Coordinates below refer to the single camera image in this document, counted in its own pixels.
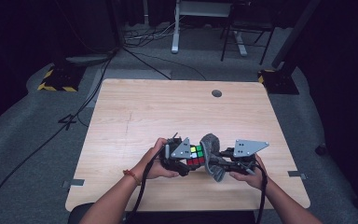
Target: wooden table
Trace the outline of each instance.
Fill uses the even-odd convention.
[[[212,96],[213,90],[222,92]],[[207,133],[220,139],[221,150],[236,139],[269,142],[258,155],[269,176],[304,207],[310,200],[264,87],[259,83],[107,79],[103,82],[66,202],[71,211],[98,200],[132,168],[158,137],[179,133],[198,145]],[[138,197],[132,194],[127,211]],[[226,174],[216,183],[203,167],[188,176],[146,182],[139,211],[258,209],[260,191]],[[266,201],[266,208],[272,208]]]

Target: gray carpet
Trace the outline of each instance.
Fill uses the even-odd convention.
[[[248,47],[249,55],[241,57],[236,46],[228,46],[221,63],[220,30],[211,28],[184,30],[178,54],[171,54],[171,36],[130,50],[191,66],[207,80],[257,81],[257,71],[270,68],[289,33],[290,29],[277,29],[263,65],[258,65],[263,49]],[[172,79],[203,80],[189,67],[138,56],[161,71],[171,71]],[[29,79],[28,95],[0,117],[0,183],[59,130],[59,119],[75,114],[86,100],[100,68],[95,65],[87,69],[79,92],[37,91],[49,65]],[[150,70],[124,50],[117,54],[108,69]],[[324,141],[324,132],[309,96],[307,80],[299,70],[293,73],[293,78],[299,95],[270,95],[269,98],[298,170],[309,177],[304,185],[310,196],[310,211],[324,223],[358,223],[358,210],[351,204],[353,193],[349,182],[328,155],[319,157],[314,153]],[[93,108],[87,107],[79,117],[88,124],[92,112]],[[66,223],[69,216],[64,207],[67,189],[61,185],[74,175],[86,133],[87,127],[80,122],[71,124],[68,131],[60,132],[22,165],[0,189],[0,223]],[[267,210],[263,223],[280,221],[274,210]]]

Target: finger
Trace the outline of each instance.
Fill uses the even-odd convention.
[[[236,179],[236,180],[240,180],[240,181],[247,181],[247,180],[249,180],[249,176],[247,176],[247,175],[242,175],[242,174],[237,173],[237,172],[230,172],[229,175],[231,175],[232,177],[234,177],[234,179]]]
[[[260,166],[263,168],[263,170],[266,170],[266,167],[264,166],[263,161],[256,153],[255,153],[255,159],[257,160],[258,164],[260,164]]]
[[[179,173],[175,172],[175,171],[169,171],[169,170],[160,170],[160,176],[164,176],[167,178],[172,178],[172,177],[177,177],[179,176]]]
[[[165,144],[167,144],[167,139],[165,138],[159,138],[156,142],[156,144],[154,145],[153,150],[159,150],[160,148],[162,148],[162,146],[164,146]]]

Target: cable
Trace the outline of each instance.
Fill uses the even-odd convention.
[[[190,69],[193,69],[194,71],[196,71],[198,74],[200,74],[200,76],[203,77],[203,79],[205,81],[207,81],[206,77],[197,69],[195,69],[194,67],[191,67],[191,66],[188,66],[188,65],[185,65],[185,64],[182,64],[182,63],[177,63],[177,62],[173,62],[173,61],[170,61],[170,60],[166,60],[166,59],[162,59],[162,58],[159,58],[159,57],[155,57],[155,56],[150,56],[150,55],[147,55],[147,54],[143,54],[143,53],[136,53],[136,52],[133,52],[133,54],[140,54],[140,55],[144,55],[145,57],[149,57],[149,58],[155,58],[155,59],[159,59],[159,60],[162,60],[164,62],[168,62],[168,63],[176,63],[176,64],[179,64],[179,65],[182,65],[184,67],[188,67]]]
[[[162,74],[162,75],[163,75],[164,77],[166,77],[168,80],[172,80],[170,77],[168,77],[167,75],[165,75],[165,74],[163,74],[162,72],[160,72],[157,68],[153,67],[152,65],[146,63],[144,60],[140,59],[138,56],[136,56],[136,55],[135,55],[134,53],[132,53],[131,51],[125,49],[124,47],[123,47],[123,49],[124,49],[125,51],[127,51],[130,55],[132,55],[133,57],[135,57],[136,59],[138,59],[140,62],[144,63],[146,66],[148,66],[148,67],[152,68],[153,70],[155,70],[156,72]]]
[[[165,146],[162,146],[158,152],[153,156],[153,158],[150,160],[150,162],[147,163],[145,169],[144,169],[144,174],[142,175],[142,184],[141,184],[141,189],[139,191],[138,194],[138,199],[136,200],[135,205],[133,206],[133,209],[131,211],[131,213],[129,214],[129,216],[126,218],[125,223],[129,224],[131,223],[131,220],[133,219],[133,217],[136,214],[136,211],[138,210],[139,204],[141,203],[142,197],[144,196],[144,191],[145,191],[145,187],[146,187],[146,179],[147,176],[149,175],[150,169],[153,166],[153,163],[156,159],[156,157],[159,155],[159,153],[161,152],[161,150],[165,148]]]
[[[106,72],[106,68],[107,66],[110,64],[110,62],[112,61],[112,59],[114,58],[114,56],[116,55],[116,52],[112,53],[111,56],[109,57],[109,60],[107,61],[107,63],[104,63],[104,70],[103,73],[101,75],[101,79],[98,82],[97,87],[95,88],[94,92],[92,93],[92,95],[86,99],[86,101],[83,103],[83,105],[77,110],[77,112],[71,117],[69,118],[69,120],[63,124],[61,126],[61,128],[54,133],[48,140],[46,140],[40,147],[38,147],[36,150],[34,150],[29,156],[27,156],[22,162],[20,162],[6,177],[5,179],[1,182],[0,184],[0,189],[5,185],[5,183],[8,181],[8,179],[17,171],[19,170],[24,163],[26,163],[31,157],[33,157],[34,154],[36,154],[38,151],[40,151],[45,145],[47,145],[55,136],[57,136],[57,134],[59,134],[65,127],[66,125],[68,125],[85,107],[86,105],[91,101],[91,99],[94,97],[94,95],[96,94],[97,90],[100,88],[101,83],[103,81],[103,77],[104,77],[104,73]]]
[[[83,121],[81,121],[81,119],[80,119],[80,117],[79,117],[79,114],[77,114],[77,120],[78,120],[81,124],[83,124],[83,126],[89,127],[89,125],[87,125],[87,124],[83,123]]]
[[[128,37],[128,38],[125,38],[124,36],[124,39],[125,39],[125,43],[124,43],[124,46],[127,47],[127,48],[138,48],[138,47],[144,47],[146,46],[147,44],[149,44],[150,42],[154,41],[154,40],[160,40],[160,39],[163,39],[165,38],[166,36],[168,35],[173,35],[173,33],[170,33],[170,34],[166,34],[164,35],[164,33],[166,31],[168,31],[169,29],[172,29],[172,27],[175,25],[175,22],[173,22],[172,24],[170,24],[167,28],[163,28],[164,30],[162,32],[159,32],[159,34],[156,34],[156,28],[155,28],[155,31],[151,34],[148,34],[146,35],[147,31],[149,31],[150,29],[146,30],[146,32],[144,32],[143,35],[137,35],[137,36],[131,36],[131,37]],[[127,40],[131,40],[131,39],[139,39],[138,41],[138,44],[130,44],[130,43],[127,43]]]
[[[256,167],[261,171],[261,175],[263,177],[263,180],[261,182],[261,200],[260,200],[260,207],[258,209],[258,216],[257,216],[257,222],[256,224],[261,223],[261,217],[263,216],[263,210],[264,210],[264,203],[266,200],[266,188],[267,188],[267,174],[266,171],[257,164]]]

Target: bracelet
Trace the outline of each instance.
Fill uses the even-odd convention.
[[[141,186],[141,184],[142,184],[141,180],[138,179],[138,177],[136,177],[136,175],[135,175],[132,171],[130,171],[130,170],[123,170],[123,174],[124,174],[124,175],[130,175],[130,176],[132,176],[132,177],[135,179],[135,181],[136,181],[136,185],[137,185],[137,186]]]

